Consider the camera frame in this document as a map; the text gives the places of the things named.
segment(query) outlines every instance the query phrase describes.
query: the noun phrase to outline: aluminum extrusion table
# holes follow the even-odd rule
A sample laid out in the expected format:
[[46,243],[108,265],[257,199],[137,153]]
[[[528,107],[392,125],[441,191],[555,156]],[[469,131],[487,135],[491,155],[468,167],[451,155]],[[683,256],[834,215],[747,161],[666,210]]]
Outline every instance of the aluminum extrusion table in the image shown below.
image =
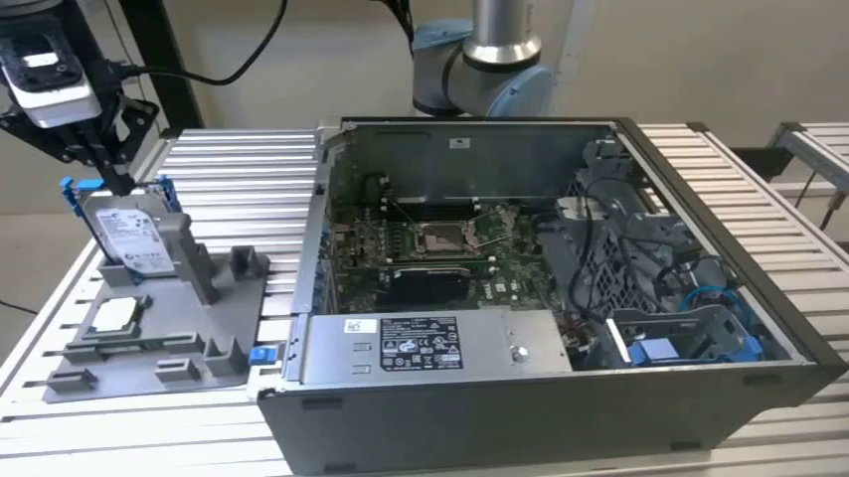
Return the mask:
[[[714,134],[642,126],[819,333],[849,360],[849,256],[754,175]],[[288,335],[313,183],[311,130],[189,130],[158,141],[138,177],[174,181],[209,251],[249,244],[272,258],[257,341]],[[0,475],[291,473],[249,400],[279,372],[197,393],[45,404],[44,379],[101,286],[92,243],[0,369]],[[445,472],[443,475],[788,476],[849,474],[849,375],[805,405],[763,412],[710,452]]]

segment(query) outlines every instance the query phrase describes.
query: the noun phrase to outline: white wall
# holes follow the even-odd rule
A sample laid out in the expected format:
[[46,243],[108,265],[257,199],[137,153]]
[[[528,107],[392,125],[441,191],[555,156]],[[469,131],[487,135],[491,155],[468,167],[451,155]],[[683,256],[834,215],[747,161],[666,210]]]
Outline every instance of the white wall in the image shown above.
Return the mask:
[[[548,63],[559,56],[570,3],[536,2]],[[222,78],[259,43],[277,1],[165,4],[185,68]],[[412,7],[416,24],[471,17],[471,0],[417,0]],[[208,127],[309,127],[328,116],[408,114],[411,73],[405,39],[380,3],[291,1],[280,32],[243,78],[192,87]]]
[[731,145],[780,121],[845,121],[847,19],[845,0],[598,0],[555,112],[702,121]]

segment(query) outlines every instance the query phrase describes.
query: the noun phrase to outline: blue cable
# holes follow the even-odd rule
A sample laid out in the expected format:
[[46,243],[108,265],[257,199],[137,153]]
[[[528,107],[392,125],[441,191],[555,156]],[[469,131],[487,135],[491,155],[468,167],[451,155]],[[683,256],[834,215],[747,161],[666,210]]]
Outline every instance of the blue cable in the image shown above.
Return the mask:
[[700,293],[704,293],[706,291],[715,291],[718,293],[722,293],[727,298],[731,299],[736,309],[744,315],[744,323],[742,323],[742,325],[747,328],[748,325],[750,325],[750,321],[751,321],[750,320],[750,316],[748,316],[748,309],[747,309],[747,307],[743,306],[743,304],[740,303],[740,300],[734,295],[734,293],[730,290],[727,290],[726,288],[722,288],[720,286],[715,286],[715,285],[699,286],[695,290],[692,290],[690,293],[687,293],[687,296],[684,296],[684,299],[680,300],[680,305],[678,306],[678,311],[687,311],[687,309],[690,308],[690,302],[692,301],[692,299],[696,297],[696,295],[699,295]]

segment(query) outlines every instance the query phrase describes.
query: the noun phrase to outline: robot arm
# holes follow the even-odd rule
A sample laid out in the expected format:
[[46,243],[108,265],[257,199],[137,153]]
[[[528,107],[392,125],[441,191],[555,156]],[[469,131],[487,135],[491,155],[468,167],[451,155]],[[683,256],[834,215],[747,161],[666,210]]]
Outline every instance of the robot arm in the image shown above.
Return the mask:
[[158,107],[124,95],[122,66],[104,58],[76,1],[0,0],[0,65],[13,103],[0,128],[60,161],[94,167],[126,195]]
[[[535,63],[527,0],[475,0],[473,28],[433,22],[412,35],[408,0],[379,0],[413,39],[413,104],[433,115],[536,115],[551,74]],[[61,162],[94,167],[113,194],[134,187],[128,165],[158,112],[128,98],[120,82],[166,75],[212,85],[232,83],[263,53],[280,26],[287,0],[265,38],[244,65],[224,79],[156,67],[125,66],[104,58],[76,0],[0,0],[0,82],[12,107],[0,128]],[[117,134],[122,124],[126,135]]]

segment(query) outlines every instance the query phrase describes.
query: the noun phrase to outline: blue latch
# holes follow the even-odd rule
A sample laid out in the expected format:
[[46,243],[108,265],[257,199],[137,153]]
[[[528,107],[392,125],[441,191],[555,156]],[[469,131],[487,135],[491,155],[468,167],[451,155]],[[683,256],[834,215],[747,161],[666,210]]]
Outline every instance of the blue latch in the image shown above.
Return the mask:
[[248,355],[248,365],[273,365],[277,362],[277,347],[257,346]]

